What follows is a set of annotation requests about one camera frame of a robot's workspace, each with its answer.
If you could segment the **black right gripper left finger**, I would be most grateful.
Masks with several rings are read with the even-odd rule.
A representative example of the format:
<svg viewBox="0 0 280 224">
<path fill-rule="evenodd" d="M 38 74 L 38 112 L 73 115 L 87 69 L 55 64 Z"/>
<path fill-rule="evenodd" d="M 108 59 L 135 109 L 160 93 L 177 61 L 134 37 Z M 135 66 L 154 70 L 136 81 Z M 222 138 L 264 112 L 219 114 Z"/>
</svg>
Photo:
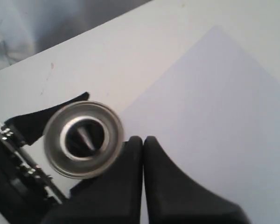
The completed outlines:
<svg viewBox="0 0 280 224">
<path fill-rule="evenodd" d="M 51 210 L 44 224 L 138 224 L 142 197 L 142 139 L 133 136 L 115 163 L 79 193 Z"/>
</svg>

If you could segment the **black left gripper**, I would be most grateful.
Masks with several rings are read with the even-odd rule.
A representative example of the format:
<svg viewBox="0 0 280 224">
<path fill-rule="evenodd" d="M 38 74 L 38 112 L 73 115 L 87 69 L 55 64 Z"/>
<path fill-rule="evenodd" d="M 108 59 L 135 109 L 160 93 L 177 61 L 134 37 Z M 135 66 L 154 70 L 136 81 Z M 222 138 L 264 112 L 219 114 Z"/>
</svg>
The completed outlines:
<svg viewBox="0 0 280 224">
<path fill-rule="evenodd" d="M 57 111 L 89 97 L 84 92 L 51 108 L 0 122 L 0 214 L 9 224 L 39 224 L 50 210 L 67 200 L 23 147 L 43 136 Z"/>
</svg>

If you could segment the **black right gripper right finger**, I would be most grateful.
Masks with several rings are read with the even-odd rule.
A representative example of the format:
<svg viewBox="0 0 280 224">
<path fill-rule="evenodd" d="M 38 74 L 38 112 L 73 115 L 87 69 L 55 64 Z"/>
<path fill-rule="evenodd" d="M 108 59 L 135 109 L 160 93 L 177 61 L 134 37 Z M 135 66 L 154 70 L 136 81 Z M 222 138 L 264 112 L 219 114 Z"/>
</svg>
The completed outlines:
<svg viewBox="0 0 280 224">
<path fill-rule="evenodd" d="M 143 147 L 149 223 L 250 223 L 239 205 L 209 191 L 181 171 L 154 136 L 148 136 Z"/>
</svg>

